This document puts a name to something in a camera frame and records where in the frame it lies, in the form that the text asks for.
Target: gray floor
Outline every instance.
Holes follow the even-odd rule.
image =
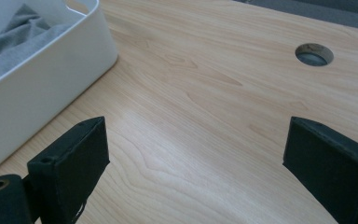
[[[358,28],[358,0],[234,0]]]

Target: light wood surface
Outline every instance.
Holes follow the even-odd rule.
[[[105,116],[111,163],[78,223],[336,223],[282,166],[289,120],[358,141],[358,29],[226,0],[103,0],[117,64],[0,165]],[[298,61],[305,43],[334,61]]]

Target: wooden table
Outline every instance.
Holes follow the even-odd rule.
[[[282,166],[291,116],[358,141],[358,29],[228,0],[103,0],[116,65],[0,165],[105,116],[111,163],[78,223],[336,223]],[[330,48],[301,63],[304,43]]]

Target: gray fabric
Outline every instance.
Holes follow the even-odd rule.
[[[0,33],[0,76],[25,61],[70,27],[49,27],[43,18],[23,5]]]

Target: white plastic bin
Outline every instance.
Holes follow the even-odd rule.
[[[89,13],[64,0],[0,0],[0,31],[22,4],[49,25],[68,30],[0,77],[0,162],[13,153],[117,59],[117,49],[98,0],[81,0]]]

